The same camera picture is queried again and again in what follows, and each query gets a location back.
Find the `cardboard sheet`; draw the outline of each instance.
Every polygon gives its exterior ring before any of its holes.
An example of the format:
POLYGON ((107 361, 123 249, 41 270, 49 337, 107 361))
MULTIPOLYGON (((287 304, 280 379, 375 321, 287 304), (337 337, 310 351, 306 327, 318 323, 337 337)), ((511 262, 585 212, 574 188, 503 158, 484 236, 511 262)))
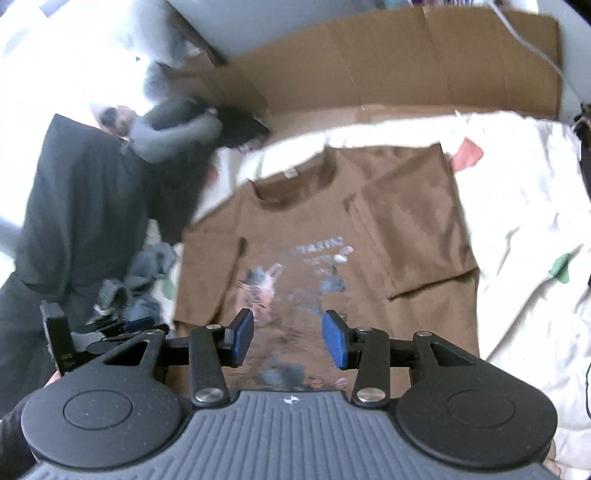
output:
MULTIPOLYGON (((560 64, 556 20, 507 12, 560 64)), ((227 67, 173 81, 177 90, 265 118, 333 108, 469 106, 555 118, 560 79, 487 8, 403 8, 319 25, 227 67)))

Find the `human hand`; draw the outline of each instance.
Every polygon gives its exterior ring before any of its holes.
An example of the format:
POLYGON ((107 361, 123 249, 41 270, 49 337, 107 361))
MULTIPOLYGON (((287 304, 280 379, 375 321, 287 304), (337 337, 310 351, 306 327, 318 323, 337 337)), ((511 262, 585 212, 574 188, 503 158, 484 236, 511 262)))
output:
POLYGON ((43 386, 43 388, 45 388, 48 385, 51 385, 54 382, 57 382, 59 379, 61 378, 60 373, 57 371, 56 373, 54 373, 51 378, 47 381, 47 383, 43 386))

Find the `black garment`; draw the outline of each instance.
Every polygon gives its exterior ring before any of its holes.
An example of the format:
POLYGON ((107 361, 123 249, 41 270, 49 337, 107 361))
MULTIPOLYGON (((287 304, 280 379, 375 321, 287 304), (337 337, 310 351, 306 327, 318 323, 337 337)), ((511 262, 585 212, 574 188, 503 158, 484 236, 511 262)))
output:
MULTIPOLYGON (((175 98, 144 118, 154 129, 201 115, 207 105, 175 98)), ((42 387, 54 372, 39 306, 60 303, 70 327, 93 312, 105 278, 123 278, 144 243, 148 218, 174 244, 193 215, 217 147, 249 141, 261 129, 225 108, 222 138, 179 158, 148 164, 129 144, 56 115, 46 133, 15 257, 0 289, 0 416, 42 387)))
POLYGON ((153 196, 123 141, 56 115, 47 131, 15 257, 0 290, 0 416, 55 370, 39 306, 59 302, 71 327, 92 313, 104 278, 122 278, 142 247, 153 196))
POLYGON ((35 457, 22 434, 22 411, 30 395, 22 399, 0 423, 0 478, 13 480, 35 466, 35 457))

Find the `white cloth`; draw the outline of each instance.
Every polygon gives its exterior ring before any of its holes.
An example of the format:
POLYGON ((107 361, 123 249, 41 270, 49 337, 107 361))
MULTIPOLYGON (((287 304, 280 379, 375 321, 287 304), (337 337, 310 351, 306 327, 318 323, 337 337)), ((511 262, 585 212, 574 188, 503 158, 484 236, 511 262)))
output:
MULTIPOLYGON (((591 473, 586 391, 591 203, 578 165, 579 142, 568 127, 509 112, 353 125, 246 155, 234 185, 285 171, 327 144, 425 147, 440 142, 453 155, 465 138, 484 152, 475 166, 456 174, 480 266, 480 355, 551 398, 558 411, 562 478, 586 479, 591 473), (561 283, 549 272, 569 254, 568 282, 561 283)), ((231 184, 208 197, 208 211, 229 196, 231 184)))

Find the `clothing label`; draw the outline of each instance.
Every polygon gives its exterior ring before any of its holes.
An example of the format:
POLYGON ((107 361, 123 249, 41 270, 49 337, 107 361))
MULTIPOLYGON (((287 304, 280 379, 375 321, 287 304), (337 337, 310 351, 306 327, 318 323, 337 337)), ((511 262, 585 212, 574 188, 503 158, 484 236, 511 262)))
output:
POLYGON ((300 174, 297 172, 295 168, 290 168, 289 170, 286 170, 284 174, 288 179, 294 179, 300 176, 300 174))

